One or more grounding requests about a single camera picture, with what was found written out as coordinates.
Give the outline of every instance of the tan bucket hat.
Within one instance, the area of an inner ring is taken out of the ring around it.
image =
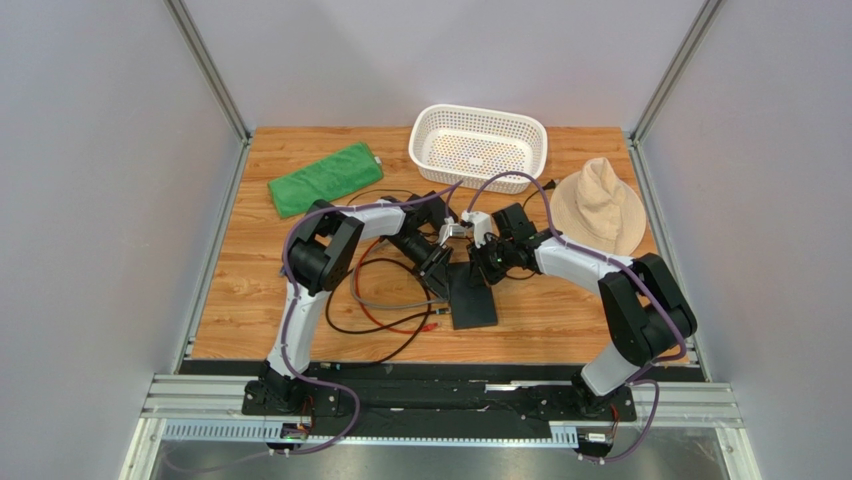
[[[606,158],[593,158],[559,182],[550,199],[553,223],[574,241],[630,255],[645,235],[645,207]]]

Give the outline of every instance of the green towel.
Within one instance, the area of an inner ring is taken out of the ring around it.
[[[382,167],[366,143],[350,145],[305,168],[269,182],[281,218],[304,213],[317,200],[336,200],[382,179]]]

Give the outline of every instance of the gray wall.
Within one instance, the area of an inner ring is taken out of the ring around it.
[[[117,476],[237,154],[161,1],[0,3],[0,477]]]
[[[701,0],[187,0],[255,126],[411,125],[434,103],[632,128]]]
[[[852,3],[727,2],[647,140],[764,478],[849,478]]]

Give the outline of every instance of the plastic basket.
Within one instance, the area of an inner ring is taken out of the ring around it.
[[[479,188],[498,173],[521,171],[538,178],[547,160],[547,132],[524,115],[433,105],[417,117],[408,154],[420,174],[433,182]],[[509,175],[486,190],[516,194],[530,181]]]

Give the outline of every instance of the hat brim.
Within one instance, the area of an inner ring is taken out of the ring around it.
[[[579,207],[577,206],[576,191],[580,172],[575,172],[559,182],[550,198],[550,210],[553,215],[553,224],[565,235],[583,245],[596,248],[616,255],[630,255],[636,247],[642,243],[645,236],[647,216],[645,207],[639,199],[639,195],[624,183],[625,198],[621,204],[621,232],[615,242],[607,242],[593,235],[583,223]]]

